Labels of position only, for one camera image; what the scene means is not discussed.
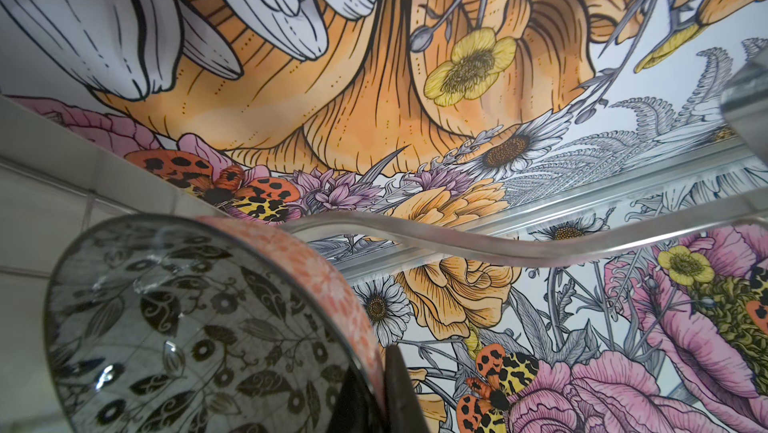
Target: purple flower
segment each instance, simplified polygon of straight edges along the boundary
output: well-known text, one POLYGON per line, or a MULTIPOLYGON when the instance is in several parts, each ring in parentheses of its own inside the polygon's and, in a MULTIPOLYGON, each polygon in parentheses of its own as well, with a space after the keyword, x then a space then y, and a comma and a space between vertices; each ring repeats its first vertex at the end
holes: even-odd
POLYGON ((418 184, 422 191, 428 189, 446 188, 451 197, 464 193, 472 185, 472 177, 463 171, 442 168, 438 171, 418 171, 403 181, 418 184))
POLYGON ((382 191, 368 182, 357 182, 353 172, 337 176, 333 169, 321 173, 295 171, 293 182, 301 192, 301 206, 309 213, 334 209, 360 209, 373 204, 373 199, 382 191))

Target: curved metal rod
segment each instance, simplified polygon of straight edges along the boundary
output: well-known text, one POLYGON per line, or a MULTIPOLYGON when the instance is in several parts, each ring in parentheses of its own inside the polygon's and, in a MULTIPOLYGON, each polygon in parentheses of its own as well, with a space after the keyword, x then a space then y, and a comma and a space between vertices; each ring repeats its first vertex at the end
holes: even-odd
POLYGON ((765 217, 768 217, 768 188, 717 199, 626 227, 556 242, 497 238, 357 211, 306 216, 280 228, 305 242, 339 235, 370 235, 496 265, 537 268, 605 258, 729 224, 765 225, 765 217))

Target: white daisy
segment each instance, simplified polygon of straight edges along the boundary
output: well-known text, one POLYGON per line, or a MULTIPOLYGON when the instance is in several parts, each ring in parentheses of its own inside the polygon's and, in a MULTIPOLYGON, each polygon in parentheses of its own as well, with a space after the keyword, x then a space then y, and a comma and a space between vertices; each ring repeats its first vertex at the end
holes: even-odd
MULTIPOLYGON (((225 0, 259 36, 297 60, 328 48, 317 0, 225 0)), ((376 0, 324 0, 358 20, 376 0)), ((66 73, 127 100, 171 90, 181 54, 226 80, 243 75, 236 54, 187 0, 0 0, 14 22, 66 73)))
POLYGON ((460 169, 474 178, 494 178, 494 181, 509 178, 531 166, 534 159, 541 158, 561 142, 571 126, 572 117, 565 110, 554 114, 550 111, 520 126, 502 144, 467 161, 460 169))
POLYGON ((604 218, 598 218, 595 213, 592 213, 591 216, 571 219, 552 227, 532 231, 531 236, 538 241, 552 241, 554 239, 578 238, 598 231, 605 231, 610 229, 608 218, 613 211, 613 208, 609 209, 604 218))
POLYGON ((411 316, 411 304, 394 277, 361 283, 353 289, 366 309, 379 344, 386 348, 402 338, 411 316))

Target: floral patterned bowl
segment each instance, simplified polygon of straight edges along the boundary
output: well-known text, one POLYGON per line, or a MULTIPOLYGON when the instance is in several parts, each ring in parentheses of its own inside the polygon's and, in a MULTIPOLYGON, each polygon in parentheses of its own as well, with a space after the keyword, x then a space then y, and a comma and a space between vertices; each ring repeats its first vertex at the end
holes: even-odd
POLYGON ((336 408, 342 383, 360 392, 370 431, 380 423, 365 312, 340 273, 277 229, 155 215, 101 223, 59 260, 45 322, 77 433, 328 431, 348 409, 336 408))

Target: butterfly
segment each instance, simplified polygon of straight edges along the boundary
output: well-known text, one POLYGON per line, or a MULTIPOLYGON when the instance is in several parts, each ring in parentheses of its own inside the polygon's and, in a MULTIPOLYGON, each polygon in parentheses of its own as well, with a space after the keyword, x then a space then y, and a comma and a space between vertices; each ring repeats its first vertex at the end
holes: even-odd
POLYGON ((768 270, 765 262, 755 265, 750 274, 750 288, 758 294, 758 299, 746 302, 746 312, 750 318, 768 335, 768 270))
POLYGON ((538 360, 525 353, 509 353, 499 343, 480 350, 477 371, 487 381, 468 378, 475 393, 464 395, 456 404, 461 433, 506 433, 504 414, 512 407, 508 397, 530 385, 538 373, 538 360))
POLYGON ((293 183, 283 178, 255 178, 244 185, 245 171, 238 164, 222 169, 214 178, 210 162, 191 152, 142 150, 130 152, 125 159, 211 205, 236 208, 268 223, 285 221, 289 214, 286 203, 301 196, 293 183))

